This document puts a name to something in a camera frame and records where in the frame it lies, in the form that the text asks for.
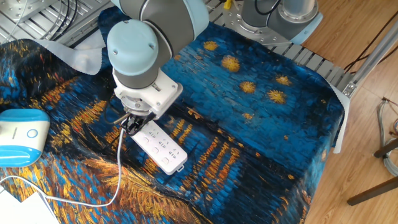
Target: metal grating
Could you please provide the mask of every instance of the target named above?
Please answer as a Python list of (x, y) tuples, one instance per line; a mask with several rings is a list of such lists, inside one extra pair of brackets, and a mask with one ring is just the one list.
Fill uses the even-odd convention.
[[(65, 18), (68, 0), (61, 1), (61, 16), (57, 21), (56, 28), (50, 32), (49, 37), (54, 34)], [(70, 26), (68, 32), (58, 40), (66, 46), (75, 45), (82, 37), (88, 35), (91, 31), (96, 30), (97, 19), (100, 12), (108, 7), (114, 6), (110, 0), (77, 0), (77, 5), (77, 14), (74, 22)], [(75, 0), (70, 0), (70, 11), (72, 12), (70, 12), (70, 15), (67, 17), (67, 21), (64, 25), (65, 27), (70, 23), (75, 7)], [(20, 23), (9, 40), (42, 38), (57, 20), (59, 12), (60, 2), (57, 1), (25, 22)], [(0, 21), (0, 42), (4, 42), (6, 37), (14, 28), (15, 22), (1, 11)]]
[[(219, 26), (225, 26), (223, 19), (223, 4), (220, 0), (203, 0), (208, 6), (209, 18), (211, 22)], [(75, 1), (70, 0), (70, 6), (75, 8)], [(85, 38), (91, 32), (97, 29), (97, 19), (100, 12), (108, 7), (114, 6), (110, 0), (78, 0), (78, 14), (68, 32), (61, 38), (59, 42), (66, 46), (74, 46), (79, 40)], [(39, 39), (53, 25), (60, 11), (60, 3), (56, 2), (30, 19), (18, 25), (10, 40), (15, 39)], [(67, 11), (67, 0), (62, 0), (61, 20), (57, 22), (57, 27), (61, 24)], [(3, 12), (0, 12), (0, 42), (4, 42), (9, 35), (15, 23), (8, 18)], [(304, 65), (309, 69), (318, 72), (326, 78), (332, 85), (337, 87), (339, 91), (343, 91), (348, 83), (352, 80), (353, 75), (344, 74), (340, 67), (335, 67), (333, 63), (322, 58), (321, 56), (309, 51), (308, 49), (295, 44), (286, 46), (270, 47), (269, 50), (294, 60), (299, 65)]]

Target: starry night fabric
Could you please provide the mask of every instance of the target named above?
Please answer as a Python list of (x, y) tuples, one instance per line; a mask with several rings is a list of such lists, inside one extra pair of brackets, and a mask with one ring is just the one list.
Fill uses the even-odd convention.
[[(103, 11), (104, 39), (128, 19)], [(111, 66), (95, 76), (70, 68), (32, 40), (0, 45), (0, 111), (38, 108), (51, 117), (43, 156), (32, 166), (0, 169), (46, 194), (106, 203), (116, 190), (123, 112)], [(344, 110), (315, 72), (210, 24), (162, 67), (184, 86), (157, 121), (188, 153), (184, 170), (165, 175), (131, 138), (122, 152), (115, 202), (89, 208), (50, 201), (60, 223), (304, 223)], [(107, 101), (116, 110), (111, 110)], [(19, 180), (4, 187), (24, 200)]]

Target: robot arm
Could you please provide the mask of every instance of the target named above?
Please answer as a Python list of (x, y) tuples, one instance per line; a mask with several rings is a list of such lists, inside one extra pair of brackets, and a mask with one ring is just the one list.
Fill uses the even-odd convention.
[(182, 92), (160, 70), (209, 23), (202, 0), (112, 0), (131, 20), (109, 32), (116, 96), (135, 122), (159, 119)]

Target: chair leg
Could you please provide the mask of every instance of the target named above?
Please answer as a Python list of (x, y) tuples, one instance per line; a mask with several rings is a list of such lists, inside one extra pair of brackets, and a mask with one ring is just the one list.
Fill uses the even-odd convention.
[(398, 139), (395, 139), (392, 142), (390, 142), (389, 144), (386, 144), (381, 149), (377, 150), (377, 152), (375, 152), (373, 154), (373, 156), (376, 158), (380, 158), (380, 157), (386, 155), (388, 152), (394, 150), (397, 147), (398, 147)]
[(376, 196), (379, 196), (396, 188), (398, 188), (398, 177), (395, 177), (365, 192), (362, 192), (354, 197), (351, 197), (350, 199), (348, 199), (347, 203), (348, 205), (354, 206), (361, 202), (369, 200), (370, 198), (374, 198)]

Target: electrical socket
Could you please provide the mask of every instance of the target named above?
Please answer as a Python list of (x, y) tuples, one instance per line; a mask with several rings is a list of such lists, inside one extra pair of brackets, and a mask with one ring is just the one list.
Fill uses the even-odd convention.
[(184, 168), (188, 154), (154, 121), (149, 121), (132, 138), (167, 175)]

